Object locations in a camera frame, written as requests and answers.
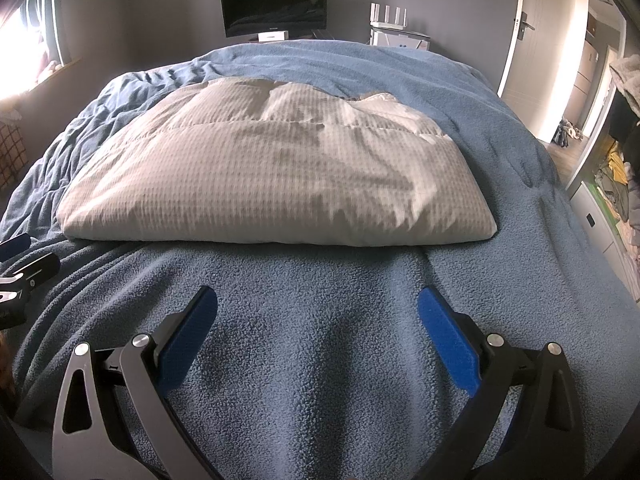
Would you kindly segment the white puffer jacket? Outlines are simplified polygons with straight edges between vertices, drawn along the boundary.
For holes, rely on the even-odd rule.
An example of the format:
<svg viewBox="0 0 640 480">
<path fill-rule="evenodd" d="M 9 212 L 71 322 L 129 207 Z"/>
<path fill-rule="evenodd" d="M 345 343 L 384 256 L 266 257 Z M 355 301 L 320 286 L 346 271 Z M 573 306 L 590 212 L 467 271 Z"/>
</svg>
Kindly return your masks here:
<svg viewBox="0 0 640 480">
<path fill-rule="evenodd" d="M 352 247 L 488 240 L 454 140 L 388 93 L 220 78 L 171 92 L 70 181 L 70 238 Z"/>
</svg>

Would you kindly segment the wardrobe with clothes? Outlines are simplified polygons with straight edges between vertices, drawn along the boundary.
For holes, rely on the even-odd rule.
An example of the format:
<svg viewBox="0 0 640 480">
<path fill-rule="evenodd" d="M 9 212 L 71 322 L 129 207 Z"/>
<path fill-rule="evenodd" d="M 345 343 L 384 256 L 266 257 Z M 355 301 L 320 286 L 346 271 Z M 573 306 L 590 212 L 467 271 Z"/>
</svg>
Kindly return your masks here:
<svg viewBox="0 0 640 480">
<path fill-rule="evenodd" d="M 613 62 L 613 99 L 570 204 L 598 252 L 639 299 L 639 55 Z"/>
</svg>

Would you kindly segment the blue fleece blanket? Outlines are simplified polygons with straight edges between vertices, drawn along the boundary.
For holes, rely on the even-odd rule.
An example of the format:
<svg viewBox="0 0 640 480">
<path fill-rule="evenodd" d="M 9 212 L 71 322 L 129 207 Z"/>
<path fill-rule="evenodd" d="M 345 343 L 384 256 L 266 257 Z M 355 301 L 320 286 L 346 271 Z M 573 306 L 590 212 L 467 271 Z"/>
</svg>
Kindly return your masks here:
<svg viewBox="0 0 640 480">
<path fill-rule="evenodd" d="M 306 82 L 334 96 L 390 92 L 458 144 L 498 223 L 485 243 L 350 249 L 72 242 L 55 211 L 120 128 L 187 84 L 222 76 Z M 639 401 L 639 309 L 570 208 L 544 147 L 474 68 L 356 42 L 236 44 L 112 79 L 11 196 L 1 235 L 27 233 L 10 273 L 54 252 L 61 269 L 10 330 L 15 421 L 50 458 L 58 390 L 76 344 L 117 347 L 203 285 L 219 310 L 169 401 L 228 479 L 408 479 L 464 407 L 420 322 L 434 285 L 514 346 L 555 341 L 570 363 L 597 463 Z"/>
</svg>

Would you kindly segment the window with curtain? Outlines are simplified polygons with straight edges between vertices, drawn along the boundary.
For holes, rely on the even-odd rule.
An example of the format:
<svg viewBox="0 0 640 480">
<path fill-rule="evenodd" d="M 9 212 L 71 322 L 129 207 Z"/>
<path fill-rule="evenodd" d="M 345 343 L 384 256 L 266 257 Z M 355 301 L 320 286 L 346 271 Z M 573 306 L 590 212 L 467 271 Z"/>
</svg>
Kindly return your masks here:
<svg viewBox="0 0 640 480">
<path fill-rule="evenodd" d="M 17 98 L 70 62 L 62 0 L 1 0 L 1 99 Z"/>
</svg>

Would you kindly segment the small white box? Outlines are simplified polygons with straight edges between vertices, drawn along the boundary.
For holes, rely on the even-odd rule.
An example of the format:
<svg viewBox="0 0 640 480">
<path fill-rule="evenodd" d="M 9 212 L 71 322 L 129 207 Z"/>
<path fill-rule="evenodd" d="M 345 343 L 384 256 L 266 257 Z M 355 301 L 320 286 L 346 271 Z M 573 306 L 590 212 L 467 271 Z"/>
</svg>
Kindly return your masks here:
<svg viewBox="0 0 640 480">
<path fill-rule="evenodd" d="M 271 32 L 260 32 L 257 35 L 259 42 L 278 42 L 288 40 L 287 30 L 272 30 Z"/>
</svg>

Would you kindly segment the black flat monitor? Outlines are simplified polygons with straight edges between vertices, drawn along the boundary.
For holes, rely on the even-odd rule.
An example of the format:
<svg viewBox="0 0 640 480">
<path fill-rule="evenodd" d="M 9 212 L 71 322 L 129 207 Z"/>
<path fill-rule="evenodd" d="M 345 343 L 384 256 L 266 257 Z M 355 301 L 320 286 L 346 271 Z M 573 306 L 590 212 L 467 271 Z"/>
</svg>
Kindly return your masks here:
<svg viewBox="0 0 640 480">
<path fill-rule="evenodd" d="M 227 37 L 325 29 L 326 0 L 220 0 Z"/>
</svg>

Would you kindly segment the white door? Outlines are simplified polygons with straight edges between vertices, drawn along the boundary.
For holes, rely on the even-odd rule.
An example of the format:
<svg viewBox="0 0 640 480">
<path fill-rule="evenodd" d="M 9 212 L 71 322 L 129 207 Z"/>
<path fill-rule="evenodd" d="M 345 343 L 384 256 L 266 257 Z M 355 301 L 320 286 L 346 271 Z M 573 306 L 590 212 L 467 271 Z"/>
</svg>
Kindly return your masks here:
<svg viewBox="0 0 640 480">
<path fill-rule="evenodd" d="M 587 20 L 588 0 L 516 0 L 498 96 L 544 143 L 570 100 Z"/>
</svg>

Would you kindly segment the white wifi router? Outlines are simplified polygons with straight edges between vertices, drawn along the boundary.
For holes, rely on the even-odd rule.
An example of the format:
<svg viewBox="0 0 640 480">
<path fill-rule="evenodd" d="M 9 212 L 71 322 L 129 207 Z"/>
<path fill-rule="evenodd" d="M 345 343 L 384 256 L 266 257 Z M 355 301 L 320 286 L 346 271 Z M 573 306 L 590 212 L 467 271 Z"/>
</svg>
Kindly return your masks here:
<svg viewBox="0 0 640 480">
<path fill-rule="evenodd" d="M 381 3 L 372 2 L 369 23 L 373 28 L 404 30 L 407 28 L 407 9 L 388 4 L 382 6 Z"/>
</svg>

